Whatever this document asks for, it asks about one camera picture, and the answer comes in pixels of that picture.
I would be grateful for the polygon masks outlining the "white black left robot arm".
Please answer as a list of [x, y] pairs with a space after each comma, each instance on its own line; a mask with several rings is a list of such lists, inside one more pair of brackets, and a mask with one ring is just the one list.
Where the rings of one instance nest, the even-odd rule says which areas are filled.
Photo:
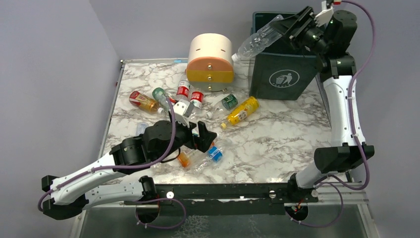
[[217, 138], [202, 121], [185, 126], [160, 120], [139, 136], [124, 139], [97, 161], [63, 177], [44, 176], [45, 192], [37, 208], [55, 220], [79, 215], [91, 207], [120, 200], [140, 200], [145, 196], [141, 182], [106, 189], [104, 183], [149, 169], [168, 155], [186, 146], [206, 152]]

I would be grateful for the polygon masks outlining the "orange capped clear bottle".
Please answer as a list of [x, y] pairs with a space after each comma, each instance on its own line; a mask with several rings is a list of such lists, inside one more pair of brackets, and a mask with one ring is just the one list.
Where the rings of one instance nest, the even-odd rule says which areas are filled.
[[187, 149], [177, 157], [181, 166], [186, 170], [198, 170], [207, 162], [207, 152], [198, 149]]

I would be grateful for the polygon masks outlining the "clear unlabelled bottle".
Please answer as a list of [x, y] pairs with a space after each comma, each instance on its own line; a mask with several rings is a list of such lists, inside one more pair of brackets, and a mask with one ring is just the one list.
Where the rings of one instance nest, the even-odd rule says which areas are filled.
[[232, 55], [233, 62], [250, 60], [279, 40], [282, 35], [269, 24], [283, 19], [284, 17], [278, 14], [269, 23], [247, 38], [239, 47], [238, 51]]

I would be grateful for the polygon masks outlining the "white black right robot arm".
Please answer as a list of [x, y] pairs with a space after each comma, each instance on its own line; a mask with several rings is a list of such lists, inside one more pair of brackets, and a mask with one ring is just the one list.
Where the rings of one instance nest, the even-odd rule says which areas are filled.
[[327, 10], [315, 14], [311, 7], [282, 20], [274, 28], [295, 49], [306, 48], [317, 56], [320, 82], [328, 100], [331, 146], [317, 148], [314, 161], [291, 175], [287, 195], [293, 200], [306, 197], [331, 172], [354, 169], [374, 155], [360, 127], [356, 102], [357, 69], [347, 52], [357, 29], [356, 16], [346, 10]]

